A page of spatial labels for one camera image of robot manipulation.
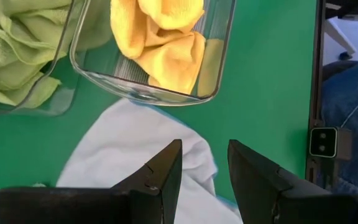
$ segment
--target blue jeans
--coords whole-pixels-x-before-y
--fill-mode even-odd
[[[352,159],[341,162],[334,193],[358,194],[358,65],[323,84],[321,116],[326,126],[352,130]]]

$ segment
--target person's leg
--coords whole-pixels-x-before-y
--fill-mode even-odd
[[[351,161],[342,162],[335,193],[358,193],[358,65],[323,83],[321,115],[326,126],[352,130]]]
[[[330,79],[334,75],[339,74],[345,70],[348,70],[349,68],[352,68],[356,65],[358,65],[358,61],[352,61],[352,60],[337,61],[325,65],[323,67],[323,82]]]

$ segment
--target green cloth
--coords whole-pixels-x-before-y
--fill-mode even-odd
[[[75,2],[73,11],[79,15],[83,2]],[[71,0],[0,0],[0,103],[18,105],[42,77],[40,69],[55,58],[70,4]],[[67,27],[70,40],[75,25]],[[67,54],[69,44],[64,41],[58,58]],[[60,84],[52,77],[40,82],[25,107],[40,106]]]

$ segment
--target clear plastic bin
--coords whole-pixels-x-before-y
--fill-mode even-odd
[[[213,74],[209,74],[208,77],[199,74],[190,95],[147,84],[148,75],[135,62],[125,58],[118,49],[110,28],[109,3],[92,0],[84,7],[70,50],[71,63],[78,73],[111,93],[153,105],[193,105],[208,101],[217,94],[221,84],[235,0],[204,0],[205,14],[194,30],[206,37],[206,49],[208,40],[211,39],[220,40],[222,45],[214,49],[210,53],[210,61],[205,62],[212,63],[213,60],[216,67],[212,71]],[[96,15],[99,17],[98,22],[95,22]],[[99,29],[89,33],[85,27],[92,24]],[[107,39],[106,43],[95,49],[84,48],[82,43],[89,39],[90,35],[94,38],[100,37],[103,41]]]
[[[44,75],[34,83],[27,96],[17,106],[0,103],[0,114],[15,113],[53,116],[64,113],[70,107],[79,76],[75,72],[67,72],[72,69],[68,57],[61,58],[60,60],[59,58],[61,57],[62,52],[65,52],[68,55],[68,48],[73,39],[75,28],[85,3],[86,0],[72,0],[68,17],[62,30],[62,36],[57,45],[54,60],[44,66],[42,69]],[[40,86],[44,78],[49,76],[59,79],[62,84],[55,90],[54,94],[38,108],[25,108],[24,105],[30,99],[33,92]]]

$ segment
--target small black box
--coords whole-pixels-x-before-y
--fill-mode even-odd
[[[349,160],[352,156],[352,132],[344,128],[313,128],[309,153],[312,156]]]

